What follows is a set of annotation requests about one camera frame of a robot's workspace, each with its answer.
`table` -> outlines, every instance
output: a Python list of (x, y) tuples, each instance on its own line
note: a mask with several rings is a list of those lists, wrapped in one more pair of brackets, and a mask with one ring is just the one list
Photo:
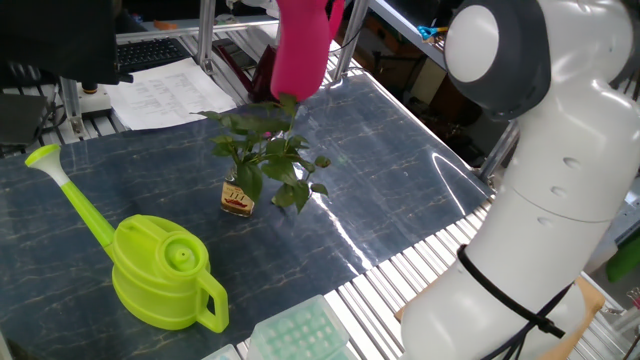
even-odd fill
[(314, 175), (331, 197), (312, 198), (299, 215), (269, 204), (275, 182), (265, 184), (252, 218), (220, 210), (230, 164), (209, 154), (207, 139), (219, 134), (211, 121), (63, 146), (63, 167), (111, 224), (161, 216), (204, 241), (229, 294), (222, 334), (198, 324), (164, 331), (128, 313), (109, 259), (55, 183), (27, 169), (24, 155), (0, 161), (4, 336), (42, 359), (200, 359), (439, 231), (490, 194), (369, 76), (321, 89), (296, 124), (313, 145), (309, 157), (333, 160)]

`pink object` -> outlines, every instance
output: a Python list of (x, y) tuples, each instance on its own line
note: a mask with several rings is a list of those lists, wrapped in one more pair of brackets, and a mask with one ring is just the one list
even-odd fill
[(344, 0), (336, 0), (327, 19), (327, 0), (277, 0), (280, 7), (280, 45), (271, 80), (276, 98), (285, 93), (303, 101), (322, 84), (329, 45), (336, 36)]

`jar label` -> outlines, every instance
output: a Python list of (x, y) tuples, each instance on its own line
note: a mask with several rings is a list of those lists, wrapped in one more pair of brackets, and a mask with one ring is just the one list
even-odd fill
[(243, 211), (253, 209), (253, 201), (242, 192), (242, 189), (226, 181), (222, 185), (222, 205)]

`potted plant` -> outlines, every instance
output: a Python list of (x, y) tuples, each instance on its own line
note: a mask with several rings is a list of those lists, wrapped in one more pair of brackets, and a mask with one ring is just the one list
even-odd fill
[[(225, 211), (249, 216), (262, 193), (263, 175), (282, 183), (271, 202), (280, 207), (296, 205), (298, 212), (309, 200), (311, 193), (328, 196), (327, 188), (310, 183), (309, 177), (318, 168), (326, 168), (331, 160), (318, 156), (314, 162), (305, 160), (299, 150), (308, 149), (308, 141), (292, 133), (296, 116), (296, 99), (281, 94), (280, 103), (255, 104), (267, 111), (267, 117), (240, 114), (219, 114), (211, 111), (199, 114), (218, 121), (224, 134), (211, 139), (215, 143), (212, 154), (233, 159), (222, 190), (222, 208)], [(282, 120), (282, 114), (291, 121)], [(294, 164), (306, 170), (298, 179)]]

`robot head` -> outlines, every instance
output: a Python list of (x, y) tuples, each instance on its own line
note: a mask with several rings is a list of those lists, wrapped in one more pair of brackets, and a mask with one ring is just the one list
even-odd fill
[(554, 83), (628, 77), (640, 66), (631, 18), (617, 0), (466, 0), (447, 34), (449, 76), (490, 118), (514, 119)]

